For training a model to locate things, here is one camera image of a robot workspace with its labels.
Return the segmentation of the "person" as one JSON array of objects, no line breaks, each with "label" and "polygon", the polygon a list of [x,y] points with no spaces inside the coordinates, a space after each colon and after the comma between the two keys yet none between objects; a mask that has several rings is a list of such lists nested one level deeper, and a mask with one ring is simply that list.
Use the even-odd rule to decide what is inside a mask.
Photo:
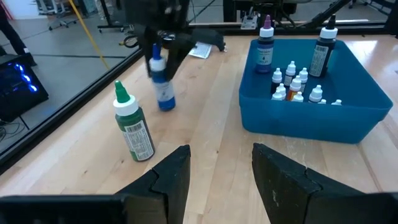
[{"label": "person", "polygon": [[13,26],[10,25],[7,19],[6,11],[1,6],[1,3],[0,3],[0,31],[10,41],[16,54],[25,55],[25,60],[31,67],[37,65],[33,56],[30,54],[29,49],[25,46],[25,44],[19,37],[19,34],[15,31]]}]

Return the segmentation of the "yellow label small bottle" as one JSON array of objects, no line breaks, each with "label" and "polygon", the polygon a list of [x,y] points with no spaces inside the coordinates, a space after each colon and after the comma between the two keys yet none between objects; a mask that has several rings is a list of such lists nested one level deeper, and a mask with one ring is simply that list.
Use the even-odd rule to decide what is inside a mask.
[{"label": "yellow label small bottle", "polygon": [[310,103],[319,103],[322,100],[322,86],[321,85],[317,85],[315,88],[312,89],[308,101]]}]

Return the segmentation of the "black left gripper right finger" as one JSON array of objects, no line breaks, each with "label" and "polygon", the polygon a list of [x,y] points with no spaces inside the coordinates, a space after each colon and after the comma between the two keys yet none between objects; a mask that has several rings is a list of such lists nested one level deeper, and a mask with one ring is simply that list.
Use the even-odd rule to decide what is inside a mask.
[{"label": "black left gripper right finger", "polygon": [[252,172],[271,224],[304,224],[311,197],[363,193],[291,158],[254,143]]}]

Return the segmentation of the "tall blue food colouring bottle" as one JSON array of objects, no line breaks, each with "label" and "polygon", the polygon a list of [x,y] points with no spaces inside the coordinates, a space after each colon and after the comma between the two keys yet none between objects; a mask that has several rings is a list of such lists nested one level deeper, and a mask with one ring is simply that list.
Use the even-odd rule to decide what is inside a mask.
[{"label": "tall blue food colouring bottle", "polygon": [[158,44],[153,44],[152,58],[149,60],[150,75],[159,109],[170,111],[176,105],[174,88],[172,82],[166,79],[167,60],[160,53],[161,47]]}]

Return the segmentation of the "black small bottle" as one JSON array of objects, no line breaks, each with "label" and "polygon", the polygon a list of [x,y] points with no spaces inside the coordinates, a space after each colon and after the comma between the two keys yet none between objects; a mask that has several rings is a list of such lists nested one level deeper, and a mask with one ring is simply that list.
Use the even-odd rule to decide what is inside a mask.
[{"label": "black small bottle", "polygon": [[276,92],[276,89],[281,82],[282,82],[282,72],[280,68],[276,68],[275,72],[272,75],[271,94]]}]

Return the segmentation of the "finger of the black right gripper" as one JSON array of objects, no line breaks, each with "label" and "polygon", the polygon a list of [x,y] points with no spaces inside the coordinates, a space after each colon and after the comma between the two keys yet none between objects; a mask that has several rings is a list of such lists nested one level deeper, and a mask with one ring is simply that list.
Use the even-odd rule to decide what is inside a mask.
[{"label": "finger of the black right gripper", "polygon": [[147,76],[151,78],[152,75],[151,75],[149,60],[153,56],[153,45],[157,43],[156,31],[152,30],[150,27],[145,27],[141,40],[142,40],[141,45],[144,51],[144,56],[146,61]]},{"label": "finger of the black right gripper", "polygon": [[174,38],[164,39],[164,47],[168,50],[165,78],[171,81],[179,66],[196,42],[189,34],[175,34]]}]

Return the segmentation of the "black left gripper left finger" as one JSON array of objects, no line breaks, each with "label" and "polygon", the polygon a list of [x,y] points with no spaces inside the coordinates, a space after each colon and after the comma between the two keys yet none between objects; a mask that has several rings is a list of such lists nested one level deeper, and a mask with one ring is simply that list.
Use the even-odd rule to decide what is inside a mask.
[{"label": "black left gripper left finger", "polygon": [[189,145],[179,146],[144,175],[119,190],[126,224],[182,224],[190,185]]}]

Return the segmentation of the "black diagonal strut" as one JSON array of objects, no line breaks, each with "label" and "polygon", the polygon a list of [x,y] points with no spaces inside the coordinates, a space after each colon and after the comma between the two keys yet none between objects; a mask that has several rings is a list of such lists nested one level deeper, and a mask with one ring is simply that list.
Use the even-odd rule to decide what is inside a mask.
[{"label": "black diagonal strut", "polygon": [[310,21],[302,24],[302,26],[304,26],[305,28],[316,28],[318,26],[321,26],[327,19],[329,19],[332,15],[334,15],[337,11],[339,11],[350,2],[351,0],[336,0],[329,6],[328,9],[317,14]]}]

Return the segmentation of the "blue plastic bin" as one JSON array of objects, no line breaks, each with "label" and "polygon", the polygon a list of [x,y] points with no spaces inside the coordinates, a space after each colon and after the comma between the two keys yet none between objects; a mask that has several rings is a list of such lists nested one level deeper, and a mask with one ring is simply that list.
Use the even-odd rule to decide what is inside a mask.
[{"label": "blue plastic bin", "polygon": [[[253,133],[357,144],[382,121],[392,101],[341,40],[324,78],[309,77],[304,102],[271,100],[272,75],[256,73],[257,40],[251,41],[239,87],[242,124]],[[326,104],[310,103],[322,86]],[[342,105],[332,105],[341,100]]]}]

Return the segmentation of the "tall black food colouring bottle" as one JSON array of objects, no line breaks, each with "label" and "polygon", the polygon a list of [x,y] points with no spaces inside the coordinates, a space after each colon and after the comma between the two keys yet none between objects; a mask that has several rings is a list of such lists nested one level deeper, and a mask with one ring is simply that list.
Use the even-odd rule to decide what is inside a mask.
[{"label": "tall black food colouring bottle", "polygon": [[334,51],[338,29],[335,27],[336,15],[333,14],[328,24],[320,31],[316,41],[312,61],[308,74],[313,77],[324,77],[328,70],[328,63]]}]

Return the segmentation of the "white power strip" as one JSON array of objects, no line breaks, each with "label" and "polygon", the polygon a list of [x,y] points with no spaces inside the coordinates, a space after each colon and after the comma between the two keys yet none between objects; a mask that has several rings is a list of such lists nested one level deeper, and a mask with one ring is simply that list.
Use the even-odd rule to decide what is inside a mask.
[{"label": "white power strip", "polygon": [[257,18],[258,16],[256,14],[251,16],[245,15],[241,23],[241,30],[256,30]]}]

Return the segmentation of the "tall green food colouring bottle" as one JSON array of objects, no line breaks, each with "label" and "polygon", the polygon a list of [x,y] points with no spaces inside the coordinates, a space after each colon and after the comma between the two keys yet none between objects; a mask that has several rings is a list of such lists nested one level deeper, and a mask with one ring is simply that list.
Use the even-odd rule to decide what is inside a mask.
[{"label": "tall green food colouring bottle", "polygon": [[115,119],[136,162],[146,161],[155,154],[155,147],[147,127],[142,108],[135,96],[130,95],[123,84],[114,83],[116,99],[113,101]]}]

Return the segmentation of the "tall violet food colouring bottle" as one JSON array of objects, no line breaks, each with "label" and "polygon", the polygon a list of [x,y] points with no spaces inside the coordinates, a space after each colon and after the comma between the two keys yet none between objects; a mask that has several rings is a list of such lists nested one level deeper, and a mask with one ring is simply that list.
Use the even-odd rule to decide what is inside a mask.
[{"label": "tall violet food colouring bottle", "polygon": [[256,72],[269,73],[271,71],[274,49],[274,28],[271,16],[267,15],[263,27],[260,28],[257,40]]}]

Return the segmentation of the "grey office chair base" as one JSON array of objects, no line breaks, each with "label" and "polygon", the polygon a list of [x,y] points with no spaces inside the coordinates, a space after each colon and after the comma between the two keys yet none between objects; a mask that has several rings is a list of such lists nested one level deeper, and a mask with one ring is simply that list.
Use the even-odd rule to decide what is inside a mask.
[{"label": "grey office chair base", "polygon": [[56,27],[69,28],[70,24],[76,24],[77,19],[68,18],[70,11],[65,6],[66,0],[34,0],[37,4],[40,16],[49,16],[53,20],[48,23],[49,31]]}]

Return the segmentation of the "dark blue small bottle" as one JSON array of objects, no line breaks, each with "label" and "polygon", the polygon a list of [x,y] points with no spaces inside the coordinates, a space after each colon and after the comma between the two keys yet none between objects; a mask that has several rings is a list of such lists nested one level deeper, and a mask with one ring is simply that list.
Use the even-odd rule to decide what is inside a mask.
[{"label": "dark blue small bottle", "polygon": [[293,78],[295,77],[295,73],[296,73],[295,62],[291,61],[288,64],[287,69],[285,71],[285,78],[284,78],[284,85],[285,86],[290,86],[290,84],[292,83]]}]

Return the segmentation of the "black wheeled stand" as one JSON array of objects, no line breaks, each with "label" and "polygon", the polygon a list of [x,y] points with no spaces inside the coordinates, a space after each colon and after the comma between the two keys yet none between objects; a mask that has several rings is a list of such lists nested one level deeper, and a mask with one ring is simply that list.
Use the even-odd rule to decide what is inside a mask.
[{"label": "black wheeled stand", "polygon": [[132,34],[134,27],[132,25],[128,24],[121,24],[117,20],[112,20],[111,19],[111,14],[109,13],[108,10],[108,5],[107,2],[111,2],[111,0],[95,0],[96,2],[99,2],[101,5],[101,10],[98,10],[100,14],[100,18],[104,19],[106,21],[105,25],[98,25],[98,31],[99,33],[103,33],[105,29],[117,29],[120,32],[124,32],[129,29],[128,33]]}]

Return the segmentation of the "white printed paper sheet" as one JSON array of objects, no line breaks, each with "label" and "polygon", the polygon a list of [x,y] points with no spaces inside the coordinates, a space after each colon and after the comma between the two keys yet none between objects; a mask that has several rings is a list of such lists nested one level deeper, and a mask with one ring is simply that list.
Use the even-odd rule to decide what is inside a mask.
[{"label": "white printed paper sheet", "polygon": [[211,48],[212,46],[210,44],[197,42],[195,46],[189,51],[188,54],[193,57],[207,59],[211,52]]}]

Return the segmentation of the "fruit green small bottle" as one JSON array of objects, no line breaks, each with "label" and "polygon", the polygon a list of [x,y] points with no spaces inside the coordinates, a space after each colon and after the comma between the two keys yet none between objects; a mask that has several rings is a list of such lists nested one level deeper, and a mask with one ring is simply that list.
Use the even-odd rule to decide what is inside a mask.
[{"label": "fruit green small bottle", "polygon": [[307,69],[304,67],[300,72],[299,72],[299,77],[301,80],[301,87],[300,87],[300,91],[303,93],[304,89],[306,87],[307,81],[308,81],[308,72]]}]

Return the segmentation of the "black computer blue lights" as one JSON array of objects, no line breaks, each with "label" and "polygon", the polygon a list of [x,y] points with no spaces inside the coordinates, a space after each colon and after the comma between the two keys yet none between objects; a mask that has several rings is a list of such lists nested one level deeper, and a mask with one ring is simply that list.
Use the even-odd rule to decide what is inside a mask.
[{"label": "black computer blue lights", "polygon": [[26,56],[0,56],[0,120],[11,122],[48,98]]}]

